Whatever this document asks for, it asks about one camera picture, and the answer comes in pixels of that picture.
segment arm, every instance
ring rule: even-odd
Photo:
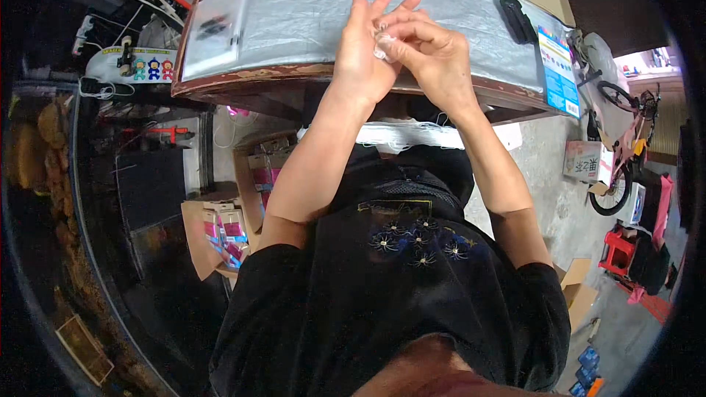
[[[410,69],[429,100],[446,112],[466,146],[493,233],[515,267],[552,265],[539,232],[527,183],[481,111],[471,82],[468,42],[424,13],[382,17],[393,39],[381,48]]]
[[[258,250],[274,244],[303,248],[306,224],[333,200],[355,139],[395,83],[401,65],[375,58],[373,21],[391,0],[353,0],[336,54],[333,80],[302,141],[287,159],[272,189]],[[412,10],[405,0],[397,10]]]

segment hand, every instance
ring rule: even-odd
[[[389,64],[373,55],[375,34],[379,27],[374,20],[383,15],[391,0],[353,0],[348,23],[341,34],[336,53],[333,80],[329,90],[338,96],[353,99],[369,111],[392,89],[401,64]],[[411,12],[421,0],[404,0],[395,11]]]
[[[450,118],[477,107],[468,42],[463,34],[442,28],[421,12],[398,12],[379,19],[390,24],[378,45],[406,66],[429,100]]]

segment red stool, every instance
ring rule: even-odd
[[[632,257],[635,255],[635,243],[623,239],[622,228],[606,233],[604,242],[608,247],[608,254],[598,263],[598,267],[618,276],[627,276]]]

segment pink bicycle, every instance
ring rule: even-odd
[[[657,105],[661,100],[659,95],[659,83],[657,84],[657,95],[650,91],[645,91],[639,97],[631,97],[620,86],[610,82],[599,82],[599,92],[611,103],[622,110],[632,112],[635,118],[630,127],[613,145],[613,173],[611,175],[611,185],[603,195],[596,195],[589,192],[589,198],[593,208],[603,216],[611,216],[620,211],[630,197],[632,188],[632,176],[639,175],[647,158],[647,147],[649,147],[652,136],[655,133],[655,120],[657,119]],[[641,138],[642,129],[645,122],[650,123],[649,133],[646,139]],[[587,127],[588,140],[601,141],[598,135],[599,122],[596,120],[596,112],[589,111],[589,121]]]

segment bicycle tire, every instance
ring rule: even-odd
[[[606,100],[610,101],[618,108],[625,110],[626,112],[633,113],[638,110],[638,100],[631,97],[629,93],[625,92],[625,90],[617,84],[613,84],[611,82],[598,82],[596,86],[598,87],[598,92],[600,92]],[[618,94],[622,95],[623,98],[628,101],[628,105],[618,99],[617,95],[610,95],[608,92],[606,92],[605,88],[610,88]]]
[[[598,212],[598,214],[601,214],[603,216],[613,216],[614,214],[617,214],[620,209],[625,206],[625,203],[628,202],[628,198],[630,197],[630,192],[632,189],[632,173],[630,172],[630,169],[628,169],[628,164],[623,164],[623,166],[620,168],[620,172],[623,173],[625,176],[625,191],[623,192],[622,198],[620,198],[620,201],[618,203],[611,207],[611,208],[604,208],[600,204],[598,204],[598,201],[596,200],[596,194],[588,192],[588,198],[591,200],[591,205],[593,206],[594,210]]]

